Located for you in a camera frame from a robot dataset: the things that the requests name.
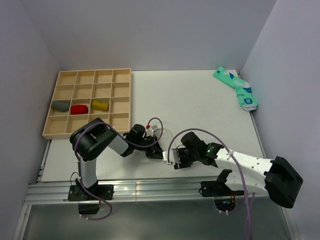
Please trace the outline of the yellow sock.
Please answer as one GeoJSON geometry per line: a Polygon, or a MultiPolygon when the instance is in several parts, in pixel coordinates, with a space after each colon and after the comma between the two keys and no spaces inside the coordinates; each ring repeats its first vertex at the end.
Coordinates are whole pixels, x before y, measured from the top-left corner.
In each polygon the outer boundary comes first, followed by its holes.
{"type": "Polygon", "coordinates": [[[91,103],[91,107],[92,107],[93,110],[96,110],[96,111],[107,112],[109,110],[109,103],[108,102],[100,102],[100,101],[94,100],[91,103]]]}

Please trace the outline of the white sock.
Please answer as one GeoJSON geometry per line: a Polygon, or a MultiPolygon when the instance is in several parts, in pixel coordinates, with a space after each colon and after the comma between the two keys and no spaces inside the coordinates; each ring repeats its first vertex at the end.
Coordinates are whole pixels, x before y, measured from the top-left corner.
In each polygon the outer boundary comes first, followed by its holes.
{"type": "Polygon", "coordinates": [[[164,128],[162,132],[162,136],[159,140],[159,145],[164,151],[168,150],[168,147],[170,145],[170,142],[172,141],[174,135],[169,129],[164,128]]]}

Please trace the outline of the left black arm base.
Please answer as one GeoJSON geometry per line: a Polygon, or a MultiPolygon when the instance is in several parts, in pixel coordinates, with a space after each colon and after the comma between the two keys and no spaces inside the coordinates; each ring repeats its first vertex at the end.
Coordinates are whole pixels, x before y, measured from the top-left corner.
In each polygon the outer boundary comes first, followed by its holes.
{"type": "MultiPolygon", "coordinates": [[[[113,198],[114,186],[112,184],[100,185],[96,183],[88,191],[105,201],[109,201],[113,198]]],[[[86,193],[78,182],[70,186],[67,201],[78,202],[78,212],[81,215],[95,215],[101,206],[100,200],[99,203],[82,203],[85,201],[97,201],[97,199],[86,193]]]]}

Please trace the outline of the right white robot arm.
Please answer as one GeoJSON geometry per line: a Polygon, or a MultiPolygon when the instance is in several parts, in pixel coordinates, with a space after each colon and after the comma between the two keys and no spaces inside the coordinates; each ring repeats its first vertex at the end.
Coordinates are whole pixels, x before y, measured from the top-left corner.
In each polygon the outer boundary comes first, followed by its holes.
{"type": "Polygon", "coordinates": [[[220,170],[214,180],[200,184],[203,197],[269,196],[277,205],[293,208],[303,178],[283,157],[255,157],[226,147],[221,141],[205,143],[193,131],[181,138],[182,147],[169,147],[167,161],[176,170],[200,162],[220,170]]]}

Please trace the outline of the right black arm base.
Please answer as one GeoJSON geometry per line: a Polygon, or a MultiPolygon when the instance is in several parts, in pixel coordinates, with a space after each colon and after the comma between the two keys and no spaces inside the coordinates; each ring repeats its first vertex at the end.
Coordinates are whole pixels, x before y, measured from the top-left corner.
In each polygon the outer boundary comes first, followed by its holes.
{"type": "Polygon", "coordinates": [[[237,196],[244,196],[243,190],[233,191],[224,183],[213,181],[202,181],[198,193],[204,197],[214,198],[214,204],[219,212],[229,213],[236,209],[237,196]]]}

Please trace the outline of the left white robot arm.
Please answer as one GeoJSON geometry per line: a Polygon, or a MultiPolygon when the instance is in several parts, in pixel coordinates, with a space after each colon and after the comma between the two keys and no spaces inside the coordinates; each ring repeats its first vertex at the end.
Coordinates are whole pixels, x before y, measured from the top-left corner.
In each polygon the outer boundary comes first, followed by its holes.
{"type": "Polygon", "coordinates": [[[91,200],[98,193],[96,165],[98,156],[110,148],[121,157],[131,155],[135,150],[145,152],[148,159],[161,160],[163,150],[160,137],[147,133],[152,127],[135,124],[129,132],[120,134],[112,126],[97,117],[73,132],[69,138],[78,161],[79,194],[91,200]]]}

